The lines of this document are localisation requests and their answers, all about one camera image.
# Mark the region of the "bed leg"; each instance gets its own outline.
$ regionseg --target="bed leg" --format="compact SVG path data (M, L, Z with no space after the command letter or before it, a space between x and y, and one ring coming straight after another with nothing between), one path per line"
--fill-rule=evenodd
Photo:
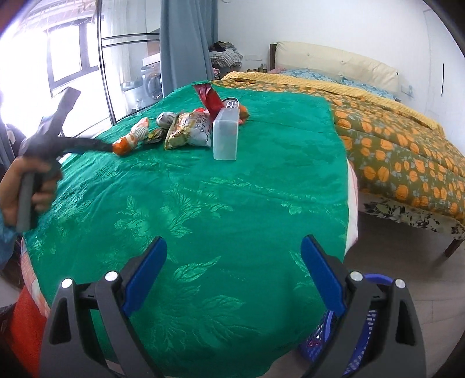
M455 252L455 250L460 247L460 245L465 241L465 239L462 239L462 240L458 240L458 239L454 239L452 240L452 243L449 244L449 247L446 248L446 250L444 251L444 256L446 256L447 258L451 257L452 256L452 253Z

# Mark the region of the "pile of clothes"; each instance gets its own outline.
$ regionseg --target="pile of clothes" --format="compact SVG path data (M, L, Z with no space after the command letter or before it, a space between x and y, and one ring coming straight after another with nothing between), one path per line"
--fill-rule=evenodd
M231 71L238 71L243 56L231 42L218 41L209 47L215 79L221 79Z

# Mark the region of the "orange bottle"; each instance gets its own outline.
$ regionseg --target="orange bottle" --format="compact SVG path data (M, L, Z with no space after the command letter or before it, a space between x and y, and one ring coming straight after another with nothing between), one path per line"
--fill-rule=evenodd
M113 152L116 155L123 156L135 149L137 144L147 137L148 128L149 120L144 117L131 128L129 133L113 143Z

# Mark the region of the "hand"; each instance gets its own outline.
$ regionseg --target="hand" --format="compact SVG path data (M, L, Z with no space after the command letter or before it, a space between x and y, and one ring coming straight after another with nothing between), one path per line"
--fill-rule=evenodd
M49 170L50 164L39 159L21 156L13 161L0 182L0 210L6 226L16 226L18 196L23 174L26 172L46 173ZM43 213L50 208L50 204L55 199L57 182L61 178L62 175L59 172L53 179L45 181L39 192L33 194L31 203L37 212Z

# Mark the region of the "green fabric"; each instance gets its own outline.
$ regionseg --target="green fabric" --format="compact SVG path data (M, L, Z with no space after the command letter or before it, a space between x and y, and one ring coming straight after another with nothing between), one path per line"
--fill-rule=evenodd
M163 236L168 260L131 318L149 353L169 376L257 377L323 313L299 247L311 233L343 258L345 149L322 98L215 89L251 114L237 161L189 146L74 156L27 247L50 303L63 278L100 279ZM200 105L193 88L181 88L102 139L116 140L141 116Z

